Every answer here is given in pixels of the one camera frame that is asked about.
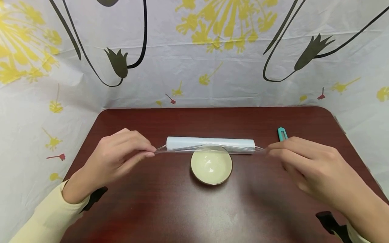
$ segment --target teal box cutter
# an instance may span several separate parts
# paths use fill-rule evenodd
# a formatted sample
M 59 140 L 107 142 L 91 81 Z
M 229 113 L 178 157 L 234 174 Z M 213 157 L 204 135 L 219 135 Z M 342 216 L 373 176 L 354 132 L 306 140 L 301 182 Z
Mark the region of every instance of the teal box cutter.
M 284 141 L 285 139 L 288 139 L 285 128 L 280 127 L 277 129 L 277 132 L 278 132 L 278 139 L 280 140 L 280 142 Z

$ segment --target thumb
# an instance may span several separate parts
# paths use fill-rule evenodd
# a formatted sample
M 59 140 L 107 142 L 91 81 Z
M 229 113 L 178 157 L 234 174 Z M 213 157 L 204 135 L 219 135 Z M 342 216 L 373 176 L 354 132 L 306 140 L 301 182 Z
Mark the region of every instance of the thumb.
M 145 158 L 150 158 L 153 156 L 154 153 L 152 152 L 148 152 L 148 151 L 139 152 L 122 164 L 122 166 L 120 167 L 120 172 L 122 174 L 127 174 L 137 163 L 139 163 Z
M 304 175 L 301 174 L 300 171 L 298 171 L 295 167 L 291 166 L 290 164 L 283 163 L 284 168 L 288 172 L 289 176 L 291 177 L 292 181 L 296 184 L 296 186 L 303 192 L 308 192 L 308 182 L 305 179 Z

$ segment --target plastic wrap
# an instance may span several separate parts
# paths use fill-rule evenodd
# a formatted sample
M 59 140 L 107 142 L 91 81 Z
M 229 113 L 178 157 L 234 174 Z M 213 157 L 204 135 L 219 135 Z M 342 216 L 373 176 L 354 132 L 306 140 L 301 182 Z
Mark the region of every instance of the plastic wrap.
M 234 147 L 208 143 L 203 145 L 194 145 L 177 149 L 168 149 L 166 145 L 157 149 L 155 154 L 161 153 L 194 153 L 194 152 L 228 152 L 229 154 L 263 154 L 265 150 L 261 147 Z

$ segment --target bowl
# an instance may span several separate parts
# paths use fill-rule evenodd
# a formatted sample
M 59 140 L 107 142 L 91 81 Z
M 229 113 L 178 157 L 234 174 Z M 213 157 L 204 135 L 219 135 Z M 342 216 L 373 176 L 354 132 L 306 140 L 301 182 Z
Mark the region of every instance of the bowl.
M 232 159 L 222 147 L 202 146 L 192 155 L 191 170 L 202 183 L 219 185 L 231 175 Z

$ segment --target white roll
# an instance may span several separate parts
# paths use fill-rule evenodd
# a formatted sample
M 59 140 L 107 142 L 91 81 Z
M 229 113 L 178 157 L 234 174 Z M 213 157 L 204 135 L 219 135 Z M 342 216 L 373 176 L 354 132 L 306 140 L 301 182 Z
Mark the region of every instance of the white roll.
M 255 142 L 252 139 L 234 138 L 193 138 L 193 137 L 168 137 L 166 139 L 166 149 L 181 149 L 191 146 L 201 146 L 204 144 L 216 144 L 221 146 L 236 147 L 242 149 L 255 149 Z

